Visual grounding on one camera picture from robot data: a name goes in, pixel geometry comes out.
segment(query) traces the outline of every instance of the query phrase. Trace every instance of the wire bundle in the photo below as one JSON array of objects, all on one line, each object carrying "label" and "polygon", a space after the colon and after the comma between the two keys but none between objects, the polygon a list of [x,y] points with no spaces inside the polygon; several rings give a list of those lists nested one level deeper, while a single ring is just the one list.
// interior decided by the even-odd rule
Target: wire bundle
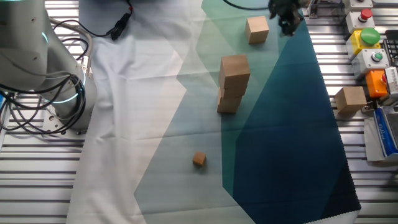
[{"label": "wire bundle", "polygon": [[88,30],[81,22],[74,20],[74,19],[67,19],[65,21],[62,21],[59,24],[55,25],[53,29],[55,30],[58,26],[62,25],[63,23],[66,23],[66,22],[77,22],[81,28],[83,28],[89,34],[91,34],[95,37],[106,37],[106,36],[110,35],[112,40],[116,40],[119,38],[119,36],[122,34],[123,30],[126,28],[127,22],[129,21],[130,17],[134,13],[134,8],[132,7],[130,0],[126,0],[126,1],[129,4],[130,13],[125,13],[122,16],[122,18],[116,22],[114,27],[112,29],[110,29],[109,31],[107,31],[107,33],[105,33],[105,34],[95,34],[92,31]]},{"label": "wire bundle", "polygon": [[[58,129],[56,129],[54,131],[49,131],[49,130],[46,131],[46,130],[43,130],[43,129],[40,129],[40,128],[34,126],[31,123],[31,121],[36,117],[36,115],[39,112],[39,110],[42,110],[42,109],[48,107],[49,105],[51,105],[57,99],[59,94],[61,94],[61,92],[63,92],[63,87],[68,82],[72,82],[74,84],[72,86],[72,88],[75,88],[76,93],[77,93],[76,105],[75,105],[74,110],[71,112],[72,115],[69,117],[68,121],[65,122],[62,127],[58,128]],[[48,93],[48,92],[58,88],[58,90],[57,90],[56,94],[54,95],[54,97],[50,101],[48,101],[47,103],[45,103],[43,105],[40,105],[40,103],[42,101],[41,100],[42,97],[40,96],[39,97],[39,102],[37,103],[37,106],[35,106],[35,107],[26,106],[26,105],[23,105],[22,103],[18,102],[16,100],[16,94],[13,93],[13,92],[5,93],[4,91],[0,91],[0,95],[2,95],[5,98],[3,104],[2,104],[2,106],[0,108],[0,114],[3,115],[3,113],[5,113],[5,111],[9,110],[12,118],[18,124],[18,126],[14,127],[14,128],[7,128],[4,125],[4,121],[0,121],[0,127],[2,129],[6,130],[6,131],[15,131],[17,129],[22,128],[23,130],[25,130],[25,131],[27,131],[28,133],[31,133],[31,134],[58,134],[58,133],[64,133],[66,130],[71,128],[81,118],[81,116],[82,116],[82,114],[83,114],[83,112],[85,110],[85,106],[86,106],[85,88],[84,88],[81,80],[78,78],[78,76],[72,75],[72,74],[67,76],[65,79],[63,79],[57,85],[54,85],[53,87],[48,88],[46,90],[40,90],[40,91],[16,90],[14,88],[10,88],[8,86],[4,86],[3,84],[0,84],[0,88],[2,88],[4,90],[8,90],[8,91],[15,91],[15,92],[18,92],[18,93],[27,94],[27,95],[38,95],[38,94]],[[27,119],[22,114],[21,109],[34,110],[35,113],[32,115],[32,117]],[[14,110],[16,110],[18,112],[19,116],[23,120],[23,123],[18,120]],[[28,128],[26,128],[26,126],[30,126],[31,128],[35,129],[36,131],[28,129]]]}]

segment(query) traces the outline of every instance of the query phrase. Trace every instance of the wooden cube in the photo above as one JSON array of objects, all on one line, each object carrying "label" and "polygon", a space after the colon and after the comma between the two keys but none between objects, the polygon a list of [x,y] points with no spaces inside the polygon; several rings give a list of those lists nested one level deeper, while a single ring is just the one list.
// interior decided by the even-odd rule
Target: wooden cube
[{"label": "wooden cube", "polygon": [[221,96],[221,89],[218,89],[218,102],[217,102],[217,112],[218,113],[236,113],[240,105],[240,99],[223,99]]},{"label": "wooden cube", "polygon": [[231,55],[221,58],[220,75],[218,77],[220,88],[246,89],[249,78],[250,68],[246,55]]},{"label": "wooden cube", "polygon": [[252,17],[246,21],[244,29],[249,44],[259,44],[267,40],[269,27],[265,16]]},{"label": "wooden cube", "polygon": [[363,87],[343,87],[335,96],[339,113],[355,113],[366,106],[366,97]]},{"label": "wooden cube", "polygon": [[221,89],[221,97],[226,100],[230,98],[242,97],[246,93],[246,88],[231,88],[231,89]]},{"label": "wooden cube", "polygon": [[205,163],[205,159],[206,159],[206,154],[204,154],[203,152],[196,152],[192,159],[192,162],[195,165],[203,166],[203,164]]},{"label": "wooden cube", "polygon": [[221,89],[218,88],[218,104],[222,106],[239,107],[242,102],[242,96],[224,99],[221,96]]}]

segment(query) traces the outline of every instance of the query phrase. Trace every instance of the cable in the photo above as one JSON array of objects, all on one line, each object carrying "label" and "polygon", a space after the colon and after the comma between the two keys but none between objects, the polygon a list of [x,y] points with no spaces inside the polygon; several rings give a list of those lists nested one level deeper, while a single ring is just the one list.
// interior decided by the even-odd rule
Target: cable
[{"label": "cable", "polygon": [[242,9],[242,10],[251,10],[251,11],[256,11],[256,10],[267,10],[268,7],[257,7],[257,8],[250,8],[250,7],[243,7],[239,5],[235,5],[228,0],[223,0],[226,4],[229,4],[232,7],[235,7],[236,9]]},{"label": "cable", "polygon": [[[39,102],[37,103],[37,106],[40,105],[40,102],[41,102],[41,96],[39,98]],[[10,107],[10,101],[8,101],[7,99],[4,101],[3,105],[1,106],[1,109],[0,109],[1,112],[3,111],[4,107],[6,107],[6,108]],[[0,127],[6,131],[15,131],[15,130],[20,129],[21,127],[25,126],[26,124],[30,123],[36,117],[38,112],[39,112],[39,110],[36,110],[35,113],[32,115],[32,117],[30,117],[24,124],[19,124],[18,126],[14,127],[14,128],[7,128],[2,124],[2,122],[0,122]]]},{"label": "cable", "polygon": [[60,88],[58,89],[58,91],[56,92],[56,94],[54,95],[54,97],[53,97],[48,103],[46,103],[46,104],[44,104],[44,105],[42,105],[42,106],[31,107],[31,106],[23,105],[22,103],[20,103],[20,102],[18,102],[18,101],[16,101],[16,100],[13,100],[12,97],[10,97],[9,95],[5,94],[5,92],[3,92],[3,91],[0,91],[0,95],[2,95],[4,98],[8,99],[8,100],[9,100],[11,103],[13,103],[14,105],[20,106],[21,108],[25,108],[25,109],[28,109],[28,110],[41,110],[41,109],[43,109],[43,108],[45,108],[45,107],[51,105],[51,104],[58,98],[59,94],[61,94],[62,88],[67,84],[67,82],[69,81],[69,79],[70,79],[71,77],[72,77],[72,76],[70,76],[70,77],[64,79],[64,81],[61,82],[61,86],[60,86]]},{"label": "cable", "polygon": [[61,40],[61,42],[64,43],[65,41],[68,41],[68,40],[79,40],[80,42],[83,42],[83,43],[86,44],[86,49],[83,51],[83,53],[78,58],[76,58],[76,60],[80,60],[84,55],[87,54],[88,42],[85,39],[77,38],[77,37],[71,37],[71,38],[63,39],[63,40]]},{"label": "cable", "polygon": [[96,37],[106,37],[106,36],[111,36],[112,40],[116,40],[119,38],[119,36],[121,35],[121,33],[123,32],[123,30],[126,28],[127,26],[127,22],[130,19],[131,15],[134,12],[134,9],[130,3],[129,0],[126,0],[127,3],[129,4],[129,10],[130,13],[125,13],[122,18],[120,20],[118,20],[115,24],[115,26],[110,29],[109,31],[107,31],[107,33],[105,34],[95,34],[92,31],[88,30],[81,22],[74,20],[74,19],[67,19],[65,21],[62,21],[60,23],[58,23],[57,25],[54,26],[54,30],[61,24],[65,23],[65,22],[77,22],[79,24],[79,26],[81,26],[81,28],[83,28],[84,30],[86,30],[89,34],[96,36]]},{"label": "cable", "polygon": [[[27,128],[25,127],[25,125],[21,124],[21,123],[18,121],[18,119],[16,118],[16,115],[15,115],[15,113],[14,113],[13,110],[10,110],[11,116],[14,118],[14,120],[16,121],[16,123],[17,123],[19,126],[21,126],[22,129],[24,129],[25,131],[27,131],[28,133],[31,133],[31,134],[41,134],[41,135],[43,135],[43,134],[58,134],[58,133],[63,133],[64,131],[66,131],[66,130],[68,130],[69,128],[71,128],[71,127],[81,118],[81,116],[82,116],[82,114],[83,114],[83,112],[84,112],[84,110],[85,110],[85,105],[86,105],[86,104],[85,104],[85,102],[86,102],[86,101],[85,101],[85,99],[86,99],[86,97],[85,97],[85,89],[84,89],[84,86],[83,86],[82,82],[80,82],[78,79],[76,79],[76,77],[73,77],[73,78],[72,78],[72,81],[73,81],[73,82],[78,82],[78,83],[79,83],[79,85],[76,86],[76,92],[78,93],[78,96],[80,96],[80,97],[77,98],[77,101],[76,101],[76,106],[75,106],[76,111],[74,112],[75,115],[73,115],[73,117],[72,117],[71,119],[69,119],[61,128],[58,128],[58,129],[55,130],[55,131],[45,131],[45,130],[43,130],[43,129],[40,129],[40,128],[34,126],[33,124],[31,124],[31,123],[29,122],[29,120],[27,120],[27,119],[24,117],[24,115],[23,115],[22,112],[21,112],[21,109],[20,109],[17,105],[15,105],[15,108],[16,108],[17,112],[19,113],[19,115],[21,116],[22,120],[24,120],[25,123],[28,124],[30,127],[34,128],[34,129],[36,129],[36,130],[38,130],[38,131],[29,130],[29,129],[27,129]],[[12,98],[13,101],[16,101],[16,99],[14,98],[14,96],[9,97],[9,98]]]}]

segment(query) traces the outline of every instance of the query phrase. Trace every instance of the teal fabric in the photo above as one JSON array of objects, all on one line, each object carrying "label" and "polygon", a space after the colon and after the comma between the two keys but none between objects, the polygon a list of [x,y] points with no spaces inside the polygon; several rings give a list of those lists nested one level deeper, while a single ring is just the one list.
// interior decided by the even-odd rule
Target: teal fabric
[{"label": "teal fabric", "polygon": [[360,209],[304,23],[238,136],[233,197],[256,223],[299,224]]}]

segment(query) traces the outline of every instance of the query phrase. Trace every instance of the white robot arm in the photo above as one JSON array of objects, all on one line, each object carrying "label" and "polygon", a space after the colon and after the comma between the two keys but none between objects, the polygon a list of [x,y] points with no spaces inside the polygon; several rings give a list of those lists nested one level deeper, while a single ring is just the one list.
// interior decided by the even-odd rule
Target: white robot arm
[{"label": "white robot arm", "polygon": [[0,1],[0,90],[8,103],[15,92],[39,93],[64,118],[63,129],[38,134],[88,128],[95,84],[55,35],[44,0]]}]

